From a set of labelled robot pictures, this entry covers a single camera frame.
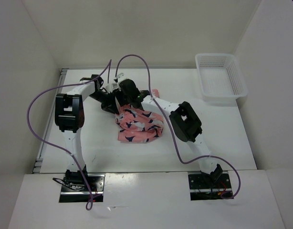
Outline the pink shark print shorts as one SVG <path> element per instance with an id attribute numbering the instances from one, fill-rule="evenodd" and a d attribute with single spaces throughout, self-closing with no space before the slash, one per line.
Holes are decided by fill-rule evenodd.
<path id="1" fill-rule="evenodd" d="M 116 102 L 119 114 L 115 115 L 115 123 L 119 132 L 117 140 L 123 143 L 149 143 L 162 136 L 164 118 L 162 115 L 142 111 L 132 105 L 120 105 Z"/>

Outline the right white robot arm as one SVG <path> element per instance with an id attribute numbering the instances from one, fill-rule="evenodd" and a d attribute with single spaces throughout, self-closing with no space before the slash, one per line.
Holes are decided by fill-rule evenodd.
<path id="1" fill-rule="evenodd" d="M 167 124 L 180 163 L 184 165 L 198 161 L 207 187 L 215 187 L 223 173 L 221 165 L 215 163 L 202 135 L 202 122 L 188 102 L 172 103 L 160 99 L 156 91 L 139 90 L 131 79 L 115 80 L 113 88 L 117 107 L 116 118 L 126 141 L 147 142 L 162 135 Z M 177 146 L 180 140 L 198 156 L 189 161 L 181 158 Z"/>

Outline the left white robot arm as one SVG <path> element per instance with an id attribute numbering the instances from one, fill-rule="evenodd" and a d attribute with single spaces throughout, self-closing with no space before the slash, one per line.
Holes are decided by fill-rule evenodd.
<path id="1" fill-rule="evenodd" d="M 119 92 L 117 81 L 103 87 L 103 79 L 97 74 L 82 78 L 74 88 L 55 98 L 54 121 L 62 132 L 69 161 L 65 178 L 56 180 L 66 188 L 82 191 L 91 188 L 86 163 L 83 159 L 81 130 L 84 125 L 84 101 L 91 97 L 101 103 L 101 108 L 112 114 L 117 112 L 115 94 Z"/>

